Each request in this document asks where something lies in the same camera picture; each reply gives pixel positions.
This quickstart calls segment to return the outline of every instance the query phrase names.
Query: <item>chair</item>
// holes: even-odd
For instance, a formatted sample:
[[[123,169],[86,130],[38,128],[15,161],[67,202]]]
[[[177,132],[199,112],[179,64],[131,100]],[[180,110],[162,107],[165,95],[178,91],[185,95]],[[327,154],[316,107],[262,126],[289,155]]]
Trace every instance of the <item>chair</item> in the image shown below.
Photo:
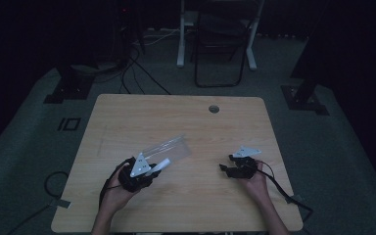
[[[240,83],[249,40],[248,32],[258,11],[256,0],[208,0],[199,7],[193,50],[194,77],[198,87],[229,87]],[[233,83],[204,84],[199,81],[197,73],[200,54],[231,54],[231,61],[240,47],[243,47],[240,74]]]

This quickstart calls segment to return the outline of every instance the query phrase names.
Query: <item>dark background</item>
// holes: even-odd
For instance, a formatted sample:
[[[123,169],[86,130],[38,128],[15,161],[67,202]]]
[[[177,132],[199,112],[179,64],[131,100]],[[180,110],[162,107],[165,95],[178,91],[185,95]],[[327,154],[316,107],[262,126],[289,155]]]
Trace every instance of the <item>dark background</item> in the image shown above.
[[[186,1],[188,8],[200,2]],[[0,133],[56,64],[97,67],[112,58],[117,29],[132,13],[121,11],[128,0],[114,3],[0,0]],[[143,28],[179,26],[179,1],[139,3]],[[309,38],[292,77],[334,91],[376,169],[376,1],[266,0],[258,33]]]

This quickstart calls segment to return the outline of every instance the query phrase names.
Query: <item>black stand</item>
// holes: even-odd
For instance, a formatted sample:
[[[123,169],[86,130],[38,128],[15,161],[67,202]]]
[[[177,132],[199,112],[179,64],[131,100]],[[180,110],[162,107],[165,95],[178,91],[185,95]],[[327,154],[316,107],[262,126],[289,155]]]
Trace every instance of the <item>black stand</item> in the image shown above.
[[[315,111],[317,115],[329,116],[324,105],[316,98],[314,88],[316,83],[306,79],[299,87],[281,86],[283,95],[290,110]]]
[[[85,100],[94,76],[79,75],[71,66],[57,66],[61,79],[53,94],[47,95],[44,104],[62,104],[64,100]]]
[[[136,36],[139,40],[140,47],[143,55],[145,55],[145,41],[142,35],[142,18],[140,16],[140,3],[139,1],[130,1],[133,7],[133,27],[136,30]]]

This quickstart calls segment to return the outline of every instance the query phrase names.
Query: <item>wire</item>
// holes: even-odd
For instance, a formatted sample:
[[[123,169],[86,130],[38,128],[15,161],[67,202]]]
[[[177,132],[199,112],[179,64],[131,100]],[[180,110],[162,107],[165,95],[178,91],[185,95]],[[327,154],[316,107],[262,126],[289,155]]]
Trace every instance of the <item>wire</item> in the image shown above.
[[[34,217],[36,217],[37,215],[41,214],[42,212],[44,212],[45,210],[47,210],[48,208],[50,207],[50,205],[47,205],[45,207],[43,207],[42,209],[38,210],[37,212],[33,213],[32,215],[30,215],[29,217],[27,217],[26,219],[24,219],[21,223],[19,223],[15,228],[13,228],[9,233],[8,235],[10,234],[14,234],[14,232],[16,232],[21,226],[23,226],[24,224],[26,224],[28,221],[30,221],[31,219],[33,219]]]
[[[104,69],[104,70],[93,70],[93,71],[84,71],[84,70],[78,70],[78,69],[74,69],[74,70],[77,71],[78,74],[98,76],[98,75],[104,75],[104,74],[113,74],[118,71],[121,71],[123,68],[126,67],[126,64],[127,62],[122,62],[121,64],[115,64],[114,66]]]
[[[119,188],[119,187],[121,187],[121,184],[118,185],[118,186],[113,186],[113,187],[106,188],[106,190],[110,190],[110,189],[114,189],[114,188]]]
[[[311,233],[310,233],[306,228],[302,228],[302,230],[303,230],[305,233],[311,235]]]
[[[164,92],[166,92],[166,94],[168,94],[168,95],[170,95],[170,92],[169,91],[167,91],[162,85],[160,85],[152,76],[151,76],[151,74],[150,73],[148,73],[146,70],[145,70],[145,68],[143,68],[139,63],[137,63],[135,60],[133,60],[131,57],[130,57],[130,60],[134,63],[134,64],[136,64],[136,66],[138,66],[144,73],[146,73],[150,78],[151,78],[151,80],[153,80],[158,86],[160,86],[160,88],[164,91]]]
[[[47,178],[45,179],[44,181],[44,189],[45,189],[45,192],[51,196],[53,199],[55,200],[59,200],[62,196],[62,194],[54,194],[52,193],[49,189],[48,189],[48,182],[49,180],[51,179],[51,177],[53,177],[54,175],[57,175],[57,174],[62,174],[64,175],[66,178],[69,177],[69,175],[64,172],[64,171],[56,171],[56,172],[53,172],[51,174],[49,174],[47,176]],[[44,212],[45,210],[47,210],[48,208],[50,208],[51,205],[48,204],[46,205],[45,207],[41,208],[40,210],[36,211],[35,213],[33,213],[32,215],[28,216],[26,219],[24,219],[22,222],[20,222],[17,226],[15,226],[13,229],[11,229],[11,231],[8,232],[8,235],[10,234],[14,234],[20,227],[22,227],[24,224],[26,224],[27,222],[29,222],[30,220],[32,220],[33,218],[35,218],[36,216],[38,216],[39,214],[41,214],[42,212]]]
[[[270,164],[267,164],[267,163],[260,161],[260,160],[257,160],[257,162],[262,163],[263,165],[266,165],[271,171],[271,176],[274,178],[273,169],[271,168]]]
[[[313,209],[312,209],[312,208],[310,208],[310,207],[308,207],[308,206],[306,206],[306,205],[304,205],[304,204],[302,204],[302,203],[296,201],[296,200],[293,199],[291,196],[289,196],[289,195],[285,192],[285,190],[283,190],[283,188],[279,185],[279,183],[276,181],[276,179],[274,179],[274,175],[273,175],[273,176],[272,176],[272,175],[269,175],[268,173],[266,173],[266,172],[264,172],[264,171],[262,171],[262,170],[259,170],[259,169],[257,169],[257,171],[260,172],[260,173],[262,173],[262,174],[264,174],[265,176],[267,176],[267,177],[271,180],[271,182],[273,182],[273,184],[276,186],[277,190],[280,192],[280,194],[283,195],[283,197],[285,197],[285,199],[286,199],[286,201],[287,201],[288,203],[293,203],[293,204],[295,204],[296,206],[301,207],[301,208],[303,208],[303,209],[305,209],[305,210],[308,211],[308,214],[307,214],[306,217],[303,219],[303,222],[305,222],[305,221],[307,221],[307,220],[309,219],[309,217],[310,217],[310,216],[312,215],[312,213],[313,213]]]
[[[121,75],[121,72],[118,72],[117,74],[114,74],[112,76],[109,76],[108,78],[104,78],[104,79],[101,79],[101,78],[98,78],[98,79],[94,79],[93,83],[104,83],[104,82],[108,82],[110,80],[113,80],[115,79],[116,77],[120,76]]]
[[[151,42],[151,43],[145,44],[145,46],[154,45],[154,44],[156,44],[157,42],[159,42],[159,41],[161,41],[161,40],[163,40],[163,39],[165,39],[165,38],[167,38],[167,37],[169,37],[169,36],[172,36],[172,35],[173,35],[175,32],[177,32],[178,30],[179,30],[179,28],[173,30],[173,31],[170,32],[169,34],[166,34],[166,35],[160,37],[159,39],[157,39],[157,40],[155,40],[155,41],[153,41],[153,42]],[[147,36],[144,36],[143,38],[156,37],[156,36],[157,36],[157,35],[147,35]],[[136,41],[133,42],[132,44],[133,44],[133,45],[140,45],[139,40],[136,40]]]
[[[137,56],[136,56],[136,58],[135,59],[133,59],[131,56],[129,57],[129,59],[130,59],[130,61],[131,61],[131,63],[127,66],[127,68],[123,71],[123,73],[121,74],[121,85],[120,85],[120,88],[119,88],[119,90],[118,90],[118,93],[120,94],[121,93],[121,88],[123,87],[125,90],[126,90],[126,92],[127,92],[127,94],[131,94],[130,93],[130,90],[127,88],[127,86],[126,86],[126,84],[125,84],[125,82],[124,82],[124,77],[125,77],[125,75],[126,75],[126,73],[127,73],[127,71],[129,70],[129,68],[132,68],[132,71],[133,71],[133,79],[135,80],[135,82],[136,82],[136,85],[139,87],[139,89],[142,91],[142,93],[143,94],[145,94],[145,91],[142,89],[142,87],[140,86],[140,84],[139,84],[139,82],[137,81],[137,79],[136,79],[136,75],[135,75],[135,73],[134,73],[134,69],[133,69],[133,65],[136,65],[136,66],[138,66],[144,73],[146,73],[150,78],[151,78],[151,80],[153,80],[166,94],[168,94],[168,95],[170,95],[170,92],[169,91],[167,91],[162,85],[160,85],[152,76],[151,76],[151,74],[150,73],[148,73],[146,70],[145,70],[145,68],[143,68],[138,62],[137,62],[137,59],[139,58],[139,56],[140,56],[140,52],[139,52],[139,50],[136,48],[136,47],[134,47],[134,46],[132,46],[132,49],[134,49],[136,52],[137,52]]]

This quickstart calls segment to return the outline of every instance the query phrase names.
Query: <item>desk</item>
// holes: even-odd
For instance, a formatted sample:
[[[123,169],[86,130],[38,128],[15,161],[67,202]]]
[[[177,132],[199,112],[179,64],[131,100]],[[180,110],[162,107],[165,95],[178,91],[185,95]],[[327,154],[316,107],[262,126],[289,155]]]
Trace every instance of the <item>desk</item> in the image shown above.
[[[210,105],[219,112],[209,111]],[[241,145],[259,148],[289,195],[293,191],[261,98],[101,95],[87,124],[62,199],[55,232],[89,232],[99,192],[116,165],[142,150],[185,134],[191,155],[164,169],[153,184],[119,211],[115,232],[218,232],[265,230],[255,203],[218,164]],[[271,182],[269,194],[286,226],[303,227]]]
[[[256,65],[255,55],[253,54],[252,46],[255,41],[255,36],[258,31],[259,19],[261,15],[261,10],[264,6],[264,0],[258,1],[258,17],[252,24],[252,30],[250,32],[249,44],[247,46],[246,54],[247,60],[249,61],[249,68],[251,71],[258,69]],[[179,68],[183,68],[185,64],[185,26],[193,26],[196,20],[195,14],[193,12],[185,11],[185,0],[181,0],[181,15],[180,15],[180,27],[179,27],[179,46],[178,46],[178,58],[176,60],[176,65]]]

